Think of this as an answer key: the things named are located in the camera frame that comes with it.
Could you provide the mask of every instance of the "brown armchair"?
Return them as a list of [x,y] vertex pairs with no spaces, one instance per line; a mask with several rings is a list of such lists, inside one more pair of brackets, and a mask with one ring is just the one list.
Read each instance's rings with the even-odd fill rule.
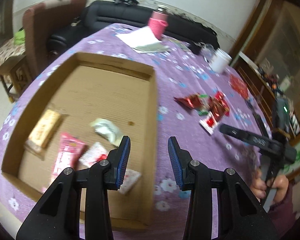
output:
[[48,65],[46,43],[50,35],[80,16],[87,0],[47,0],[25,11],[26,58],[30,73],[36,78]]

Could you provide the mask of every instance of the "metal bolt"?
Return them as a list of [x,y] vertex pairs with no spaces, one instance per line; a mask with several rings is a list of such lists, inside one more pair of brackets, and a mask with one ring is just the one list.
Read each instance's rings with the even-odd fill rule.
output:
[[196,166],[199,166],[200,162],[197,161],[197,160],[192,160],[192,161],[190,161],[190,164],[191,164],[192,166],[196,167]]
[[69,175],[72,172],[71,168],[65,168],[65,170],[63,171],[64,174]]
[[227,173],[228,173],[229,175],[234,175],[234,174],[235,174],[235,170],[232,169],[232,168],[228,168],[228,169],[227,169]]
[[101,166],[107,166],[109,164],[109,161],[108,160],[101,160],[99,163],[100,163]]

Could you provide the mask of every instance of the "pink bottle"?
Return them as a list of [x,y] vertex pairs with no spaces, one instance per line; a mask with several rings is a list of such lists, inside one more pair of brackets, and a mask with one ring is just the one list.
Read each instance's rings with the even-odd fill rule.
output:
[[164,5],[158,5],[158,9],[153,11],[151,18],[148,21],[148,26],[158,40],[161,40],[162,34],[168,26],[167,9],[168,8]]

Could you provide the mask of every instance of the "black leather sofa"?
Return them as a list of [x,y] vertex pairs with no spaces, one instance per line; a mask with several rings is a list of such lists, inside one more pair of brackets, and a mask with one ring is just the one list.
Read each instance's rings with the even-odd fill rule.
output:
[[[103,29],[112,23],[122,23],[135,27],[144,27],[152,14],[153,9],[143,6],[127,6],[115,4],[111,1],[97,0],[83,9],[76,26],[68,25],[53,33],[47,41],[47,50],[50,55],[58,56],[78,43],[81,39]],[[219,48],[216,33],[199,23],[183,19],[176,15],[169,15],[169,26],[165,35],[181,41],[203,41]]]

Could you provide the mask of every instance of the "purple tablecloth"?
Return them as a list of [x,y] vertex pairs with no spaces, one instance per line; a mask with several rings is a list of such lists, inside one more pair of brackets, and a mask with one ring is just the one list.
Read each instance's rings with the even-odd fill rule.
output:
[[[222,122],[260,134],[251,111],[240,95],[229,85],[229,75],[232,73],[238,76],[236,71],[228,68],[223,74],[217,74],[209,68],[202,56],[184,52],[167,39],[163,42],[170,46],[170,52],[138,54],[115,36],[118,33],[131,32],[125,27],[137,29],[128,25],[113,24],[83,39],[65,52],[33,81],[5,120],[0,130],[0,201],[20,221],[26,218],[35,202],[16,189],[1,174],[2,159],[10,134],[38,87],[62,62],[77,51],[134,60],[151,65],[156,71],[158,148],[152,225],[146,232],[114,232],[115,239],[182,239],[190,192],[181,192],[174,181],[167,152],[167,141],[170,136],[176,136],[181,148],[188,150],[192,158],[206,164],[209,168],[223,171],[227,167],[232,167],[247,184],[250,183],[251,172],[258,165],[258,149],[223,136],[217,130],[209,136],[200,126],[201,118],[197,112],[187,111],[173,99],[173,97],[183,97],[196,92],[214,95],[217,90],[220,90],[226,95],[230,107],[230,116],[224,117]],[[257,103],[251,95],[250,97],[257,112],[263,117]],[[218,210],[217,198],[214,194],[212,238],[217,234]],[[80,225],[80,235],[84,237],[84,225]]]

